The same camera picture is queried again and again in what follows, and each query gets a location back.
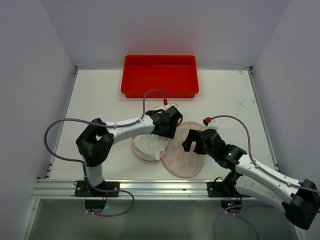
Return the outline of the floral mesh laundry bag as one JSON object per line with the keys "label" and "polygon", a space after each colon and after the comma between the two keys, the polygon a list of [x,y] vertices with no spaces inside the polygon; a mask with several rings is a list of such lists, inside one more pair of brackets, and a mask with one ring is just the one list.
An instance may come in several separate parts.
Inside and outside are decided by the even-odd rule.
{"label": "floral mesh laundry bag", "polygon": [[199,174],[205,162],[204,155],[195,154],[192,151],[185,152],[182,147],[190,129],[203,131],[205,127],[194,121],[181,123],[175,131],[174,138],[169,138],[165,157],[161,161],[157,161],[161,162],[170,174],[183,179],[192,178]]}

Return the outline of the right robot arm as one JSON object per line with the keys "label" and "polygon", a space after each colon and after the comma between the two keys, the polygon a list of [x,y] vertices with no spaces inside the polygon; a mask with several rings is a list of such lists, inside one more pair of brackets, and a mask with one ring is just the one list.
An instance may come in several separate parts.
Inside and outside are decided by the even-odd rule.
{"label": "right robot arm", "polygon": [[208,155],[230,173],[224,184],[240,195],[253,197],[284,213],[295,226],[308,230],[320,210],[320,193],[309,179],[300,181],[283,175],[251,158],[242,148],[226,144],[214,129],[191,129],[183,150]]}

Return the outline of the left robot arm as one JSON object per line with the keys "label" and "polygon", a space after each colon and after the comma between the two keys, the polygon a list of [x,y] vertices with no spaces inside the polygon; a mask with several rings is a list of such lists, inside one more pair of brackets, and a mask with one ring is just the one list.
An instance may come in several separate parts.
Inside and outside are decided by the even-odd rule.
{"label": "left robot arm", "polygon": [[104,182],[102,163],[113,145],[140,135],[173,139],[183,115],[173,104],[164,109],[148,110],[142,115],[119,122],[104,123],[100,118],[90,122],[75,143],[82,159],[87,180],[94,187]]}

